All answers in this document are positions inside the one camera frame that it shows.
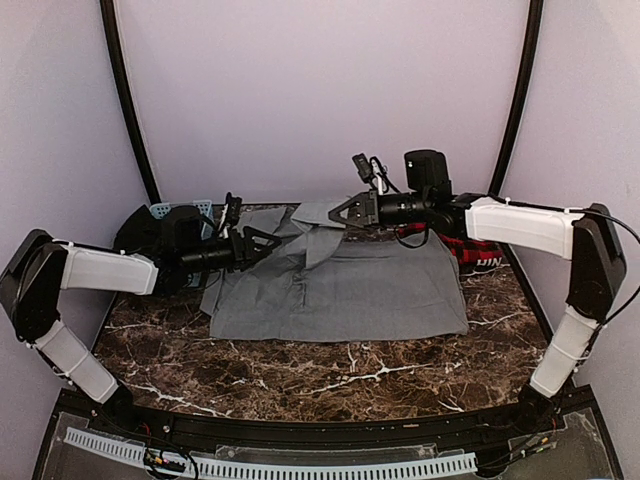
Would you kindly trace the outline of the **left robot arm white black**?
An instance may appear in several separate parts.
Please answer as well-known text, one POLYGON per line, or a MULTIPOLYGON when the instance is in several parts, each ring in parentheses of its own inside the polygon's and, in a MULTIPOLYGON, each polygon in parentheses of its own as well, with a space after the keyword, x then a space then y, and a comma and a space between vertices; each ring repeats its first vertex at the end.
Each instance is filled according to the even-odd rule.
POLYGON ((103 407, 103 421, 117 434, 131 436, 141 427, 141 415, 131 406, 130 390, 64 321, 61 299, 118 293, 171 295, 185 288, 193 274, 246 270, 280 244, 278 237, 247 227, 225 238, 163 238, 131 250, 110 250, 33 229, 1 274, 1 305, 17 339, 103 407))

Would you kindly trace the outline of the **grey long sleeve shirt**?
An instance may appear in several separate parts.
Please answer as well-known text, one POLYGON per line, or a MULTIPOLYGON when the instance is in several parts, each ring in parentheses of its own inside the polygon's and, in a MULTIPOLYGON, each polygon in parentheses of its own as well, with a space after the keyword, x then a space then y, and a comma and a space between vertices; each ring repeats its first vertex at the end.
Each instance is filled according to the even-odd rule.
POLYGON ((346 342, 466 334, 457 262, 435 234, 418 249, 397 241, 348 241, 331 202, 251 209, 240 227, 282 244, 204 292, 209 333, 227 340, 346 342))

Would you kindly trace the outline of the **red black plaid shirt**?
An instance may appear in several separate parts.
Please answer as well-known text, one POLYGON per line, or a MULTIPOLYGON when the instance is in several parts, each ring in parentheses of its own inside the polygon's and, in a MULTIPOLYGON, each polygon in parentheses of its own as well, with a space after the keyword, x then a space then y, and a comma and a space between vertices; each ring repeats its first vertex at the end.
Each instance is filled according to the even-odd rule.
MULTIPOLYGON (((394 228, 397 242, 405 248, 417 249, 426 244, 429 233, 425 223, 412 223, 394 228), (423 239, 417 244, 405 241, 405 238, 423 233, 423 239)), ((501 248, 494 242, 465 240, 437 234, 439 240, 455 257, 459 267, 466 272, 489 271, 499 267, 504 259, 501 248)))

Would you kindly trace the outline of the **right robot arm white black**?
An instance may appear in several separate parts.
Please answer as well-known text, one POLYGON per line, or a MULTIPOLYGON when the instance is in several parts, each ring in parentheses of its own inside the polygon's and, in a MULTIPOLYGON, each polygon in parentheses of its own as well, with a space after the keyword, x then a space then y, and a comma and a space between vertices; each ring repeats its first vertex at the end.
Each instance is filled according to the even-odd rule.
POLYGON ((329 211, 330 220, 354 228, 422 223, 451 238, 488 241, 541 252, 569 269, 564 312, 547 350, 530 377, 528 396, 510 413, 521 434, 534 432, 549 416, 541 396, 556 395, 584 362, 615 314, 614 301, 626 277, 626 260, 607 208, 536 206, 481 194, 424 195, 374 190, 355 195, 329 211))

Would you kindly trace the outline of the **light blue plastic basket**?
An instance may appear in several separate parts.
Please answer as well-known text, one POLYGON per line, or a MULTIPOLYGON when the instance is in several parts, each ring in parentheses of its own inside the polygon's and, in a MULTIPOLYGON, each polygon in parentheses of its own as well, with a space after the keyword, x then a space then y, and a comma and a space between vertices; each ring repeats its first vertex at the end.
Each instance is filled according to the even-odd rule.
POLYGON ((196 217, 206 217, 206 220, 200 221, 201 238, 209 239, 213 234, 214 212, 211 200, 194 200, 186 203, 156 203, 149 207, 151 215, 161 220, 167 215, 175 217, 174 211, 179 211, 183 216, 186 214, 195 215, 196 217))

